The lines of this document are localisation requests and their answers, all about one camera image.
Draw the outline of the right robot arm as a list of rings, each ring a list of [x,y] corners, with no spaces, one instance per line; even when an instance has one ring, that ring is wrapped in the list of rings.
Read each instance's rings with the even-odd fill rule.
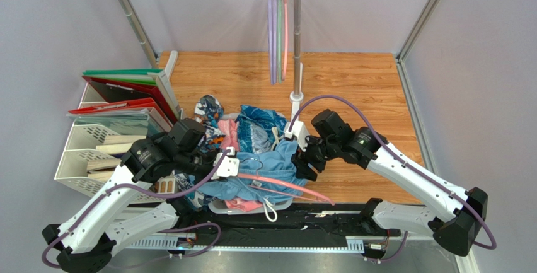
[[[332,110],[322,111],[311,123],[317,136],[310,135],[301,121],[292,120],[284,127],[285,138],[298,142],[292,157],[298,178],[315,181],[326,163],[336,158],[372,171],[397,184],[421,205],[372,198],[362,215],[368,223],[428,236],[455,255],[469,254],[487,215],[488,194],[484,190],[445,181],[370,128],[353,130]]]

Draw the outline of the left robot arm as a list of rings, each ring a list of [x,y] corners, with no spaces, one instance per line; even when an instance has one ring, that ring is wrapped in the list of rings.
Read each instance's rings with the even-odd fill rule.
[[[211,181],[229,154],[201,153],[205,127],[179,120],[168,132],[138,140],[122,156],[110,179],[90,201],[62,224],[42,231],[47,246],[42,262],[64,272],[99,272],[131,244],[155,233],[184,233],[213,227],[189,224],[185,196]],[[193,175],[193,187],[175,194],[150,188],[173,170]]]

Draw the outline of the light blue shorts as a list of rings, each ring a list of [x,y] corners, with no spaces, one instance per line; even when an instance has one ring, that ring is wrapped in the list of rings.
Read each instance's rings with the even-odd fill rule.
[[[273,151],[260,154],[240,151],[236,155],[240,160],[239,172],[273,178],[303,187],[307,184],[307,180],[296,177],[297,169],[291,162],[291,158],[297,149],[298,144],[296,141],[284,140]],[[243,200],[255,200],[261,203],[268,200],[272,204],[285,202],[292,195],[302,194],[301,191],[289,187],[245,178],[227,178],[222,181],[207,182],[198,191],[220,200],[232,200],[238,197]]]

